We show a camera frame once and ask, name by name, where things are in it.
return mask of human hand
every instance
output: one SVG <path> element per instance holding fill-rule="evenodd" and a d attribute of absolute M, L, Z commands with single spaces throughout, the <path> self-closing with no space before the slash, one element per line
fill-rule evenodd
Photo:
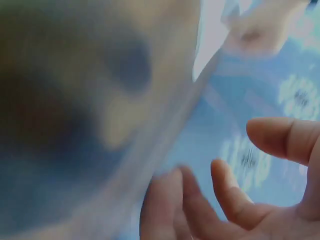
<path fill-rule="evenodd" d="M 264 0 L 249 14 L 225 22 L 230 33 L 222 48 L 239 56 L 277 54 L 307 5 L 306 0 Z"/>
<path fill-rule="evenodd" d="M 316 240 L 320 239 L 320 122 L 257 118 L 247 134 L 262 151 L 308 166 L 300 203 L 278 207 L 253 203 L 222 160 L 211 164 L 221 221 L 185 167 L 154 180 L 141 213 L 141 240 Z"/>

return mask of white flower print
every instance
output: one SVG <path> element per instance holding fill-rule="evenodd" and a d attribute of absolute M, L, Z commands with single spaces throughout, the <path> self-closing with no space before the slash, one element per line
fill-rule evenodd
<path fill-rule="evenodd" d="M 319 115 L 320 97 L 317 87 L 306 78 L 291 75 L 279 87 L 278 103 L 284 114 L 296 119 L 315 121 Z"/>
<path fill-rule="evenodd" d="M 256 148 L 248 137 L 237 135 L 222 144 L 221 157 L 230 165 L 240 187 L 260 188 L 271 168 L 271 156 Z"/>

